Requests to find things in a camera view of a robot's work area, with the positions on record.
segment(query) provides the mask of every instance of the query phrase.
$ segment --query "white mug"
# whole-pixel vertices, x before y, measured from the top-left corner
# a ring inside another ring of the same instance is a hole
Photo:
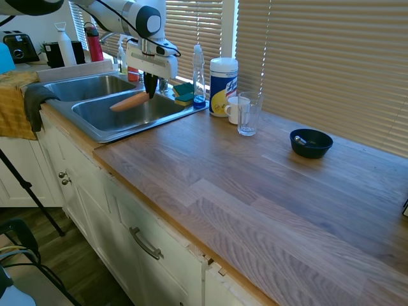
[[[228,98],[228,105],[225,106],[224,112],[228,115],[228,120],[232,124],[238,124],[238,97],[230,97]]]

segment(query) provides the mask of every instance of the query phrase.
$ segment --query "toaster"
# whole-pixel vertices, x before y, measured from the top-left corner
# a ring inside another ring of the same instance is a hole
[[[27,34],[20,31],[0,31],[0,41],[6,44],[8,50],[10,50],[15,64],[40,60]]]

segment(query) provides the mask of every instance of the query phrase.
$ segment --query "dish soap bottle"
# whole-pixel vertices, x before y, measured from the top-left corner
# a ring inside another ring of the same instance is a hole
[[[118,69],[119,69],[119,73],[121,75],[127,75],[128,74],[128,66],[126,64],[126,53],[123,50],[122,47],[122,40],[125,38],[124,35],[121,35],[119,38],[119,48],[118,48],[118,52],[117,52],[117,65],[118,65]]]
[[[193,106],[202,108],[205,106],[205,81],[204,81],[204,55],[200,44],[194,46],[193,55]]]
[[[75,59],[74,50],[72,49],[72,42],[65,33],[66,22],[57,22],[54,24],[54,26],[57,28],[59,33],[58,46],[59,50],[61,51],[64,66],[75,66],[77,64],[77,60]]]

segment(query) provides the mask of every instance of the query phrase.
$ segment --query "dish towel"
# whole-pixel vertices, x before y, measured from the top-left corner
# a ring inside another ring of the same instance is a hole
[[[0,136],[35,140],[26,119],[21,88],[38,82],[37,72],[9,71],[0,75]]]
[[[47,99],[57,99],[59,98],[48,88],[32,84],[27,87],[24,94],[24,111],[27,116],[27,120],[30,122],[33,132],[41,131],[41,116],[40,109],[41,104]]]

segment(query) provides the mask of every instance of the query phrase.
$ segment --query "drinking glass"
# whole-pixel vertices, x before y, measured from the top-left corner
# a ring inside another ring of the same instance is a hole
[[[238,132],[241,135],[256,133],[262,102],[263,96],[258,92],[241,92],[238,95]]]

